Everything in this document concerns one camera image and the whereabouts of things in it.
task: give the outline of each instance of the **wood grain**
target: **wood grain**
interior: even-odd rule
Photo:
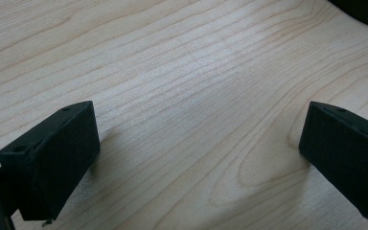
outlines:
[[[102,155],[45,229],[368,229],[297,148],[310,101],[368,119],[327,1],[0,0],[0,149],[86,100]]]

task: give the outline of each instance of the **screw hole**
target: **screw hole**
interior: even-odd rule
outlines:
[[[19,152],[19,151],[22,151],[22,150],[25,150],[26,147],[25,146],[18,146],[16,148],[13,149],[14,152]]]

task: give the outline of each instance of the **wooden surface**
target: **wooden surface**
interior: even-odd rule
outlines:
[[[368,119],[327,1],[1,0],[0,149],[86,100],[102,155],[45,229],[368,229],[297,148],[310,101]]]

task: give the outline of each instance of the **light wooden table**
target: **light wooden table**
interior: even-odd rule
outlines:
[[[45,229],[368,229],[297,148],[310,101],[368,119],[325,0],[0,0],[0,149],[86,100],[102,155]]]

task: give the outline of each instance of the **black object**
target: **black object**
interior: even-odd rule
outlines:
[[[64,107],[8,144],[0,150],[0,222],[16,209],[24,220],[56,219],[99,152],[92,102]]]
[[[368,25],[368,0],[330,0],[353,18]]]
[[[299,149],[368,218],[368,121],[311,102]]]

